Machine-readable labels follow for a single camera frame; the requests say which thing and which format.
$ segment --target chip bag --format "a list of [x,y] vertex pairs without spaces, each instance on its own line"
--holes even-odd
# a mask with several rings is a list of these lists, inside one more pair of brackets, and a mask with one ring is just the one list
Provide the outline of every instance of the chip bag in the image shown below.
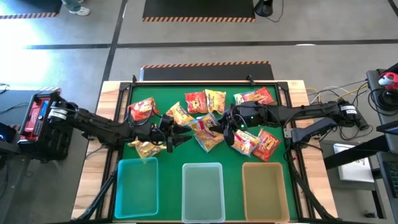
[[172,106],[168,112],[166,112],[167,115],[171,116],[174,118],[174,121],[181,125],[184,126],[186,125],[188,122],[192,121],[193,118],[192,116],[190,116],[185,110],[184,108],[182,108],[180,106],[180,102],[177,102],[176,104],[174,104],[174,106]]
[[205,92],[186,93],[189,113],[208,113]]
[[224,140],[223,134],[210,131],[211,127],[219,125],[216,118],[211,113],[199,117],[189,122],[187,125],[192,128],[199,145],[206,152],[209,152],[213,147]]
[[263,129],[260,130],[258,137],[261,138],[261,142],[253,151],[253,154],[264,162],[268,162],[272,153],[279,146],[280,140]]
[[128,106],[131,110],[131,116],[135,121],[139,121],[142,119],[147,119],[150,116],[154,115],[152,112],[152,105],[154,107],[154,112],[159,113],[159,110],[156,108],[156,103],[153,97],[142,100],[137,103],[133,103]]
[[240,105],[241,103],[246,101],[257,101],[262,104],[276,103],[266,87],[262,87],[255,91],[237,93],[234,95],[234,97],[235,97],[235,103],[237,105]]
[[208,112],[212,113],[213,111],[217,111],[217,113],[223,114],[226,92],[205,90],[205,93]]
[[261,139],[247,131],[237,130],[234,135],[234,144],[232,147],[241,154],[250,156],[250,153],[257,147]]
[[141,159],[152,157],[160,151],[166,149],[166,146],[155,146],[150,142],[140,142],[138,138],[135,141],[127,144],[130,147],[135,147]]

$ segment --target wooden table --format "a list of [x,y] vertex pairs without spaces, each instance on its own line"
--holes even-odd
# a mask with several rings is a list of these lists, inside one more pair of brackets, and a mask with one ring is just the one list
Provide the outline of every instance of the wooden table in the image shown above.
[[[309,104],[307,92],[305,90],[305,85],[302,80],[279,80],[279,81],[266,80],[265,82],[287,82],[289,84],[289,93],[292,105],[301,106]],[[118,100],[119,85],[120,82],[103,83],[96,114],[109,119],[114,118],[116,102]],[[125,106],[126,97],[127,96],[123,98],[124,103],[122,104],[122,106]],[[119,122],[122,122],[123,118],[124,118],[124,108],[122,107]],[[312,119],[296,121],[298,128],[307,127],[312,123],[313,123]],[[316,140],[311,140],[310,144],[319,146],[319,142]],[[87,153],[90,153],[91,151],[94,151],[99,147],[100,144],[98,142],[92,141],[88,145]],[[99,192],[101,187],[103,171],[104,171],[104,163],[106,160],[106,153],[107,152],[105,149],[100,150],[92,154],[89,158],[85,160],[80,177],[80,184],[76,195],[75,204],[73,207],[72,218],[76,218],[79,215],[81,215]],[[325,165],[323,163],[322,153],[318,149],[307,147],[302,151],[302,154],[305,163],[305,170],[307,173],[308,183],[312,192],[319,200],[319,202],[326,208],[326,210],[334,217],[337,217],[335,202],[333,200],[328,176],[326,173]],[[305,196],[300,190],[300,188],[298,189],[300,191],[300,203],[302,204],[303,217],[308,217],[308,210],[307,210],[307,203]],[[109,195],[110,195],[110,190],[108,191],[107,196],[105,198],[103,214],[102,214],[103,217],[107,216],[109,198],[110,198]]]

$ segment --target transparent plastic bin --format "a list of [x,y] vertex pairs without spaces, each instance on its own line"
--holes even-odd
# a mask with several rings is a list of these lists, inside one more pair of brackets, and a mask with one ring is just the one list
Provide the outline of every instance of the transparent plastic bin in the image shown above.
[[159,211],[157,159],[123,159],[118,164],[114,216],[133,218],[156,215]]
[[220,163],[192,163],[182,166],[182,221],[225,221],[223,167]]
[[242,167],[244,214],[249,222],[287,223],[289,209],[282,165],[245,162]]

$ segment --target red object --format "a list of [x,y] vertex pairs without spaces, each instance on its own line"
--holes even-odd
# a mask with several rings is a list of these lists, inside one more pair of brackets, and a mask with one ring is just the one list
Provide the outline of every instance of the red object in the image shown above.
[[152,112],[152,104],[154,106],[153,112],[159,113],[153,97],[129,105],[128,108],[130,108],[131,110],[132,118],[134,118],[135,121],[139,121],[142,119],[147,119],[150,116],[154,115],[154,113]]
[[40,116],[42,110],[44,110],[44,114],[47,112],[48,103],[50,98],[39,98],[39,102],[32,102],[32,107],[30,108],[28,119],[25,123],[25,128],[23,130],[24,135],[21,136],[21,139],[36,141],[39,138],[42,122],[40,120],[44,119],[44,116]]
[[392,83],[388,86],[386,86],[386,89],[388,90],[398,90],[398,74],[394,72],[386,72],[380,75],[379,78],[382,78],[384,76],[387,76],[389,78],[392,77]]
[[259,133],[260,144],[254,149],[253,154],[264,162],[268,162],[271,155],[280,144],[280,140],[271,133],[261,129]]
[[261,89],[256,90],[255,94],[256,94],[256,98],[260,98],[260,100],[258,102],[261,104],[276,103],[266,87],[262,87]]
[[205,92],[186,93],[188,113],[208,113]]

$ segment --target hazard stripe tape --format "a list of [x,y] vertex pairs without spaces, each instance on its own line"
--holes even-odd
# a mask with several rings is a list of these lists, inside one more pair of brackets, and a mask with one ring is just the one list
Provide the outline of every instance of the hazard stripe tape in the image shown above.
[[199,67],[199,66],[220,66],[220,65],[255,65],[269,64],[268,61],[252,61],[252,62],[215,62],[215,63],[182,63],[169,65],[144,65],[143,68],[172,68],[172,67]]
[[30,14],[15,14],[0,16],[0,19],[33,19],[33,18],[49,18],[55,17],[56,12],[30,13]]
[[247,17],[143,17],[143,22],[255,22]]

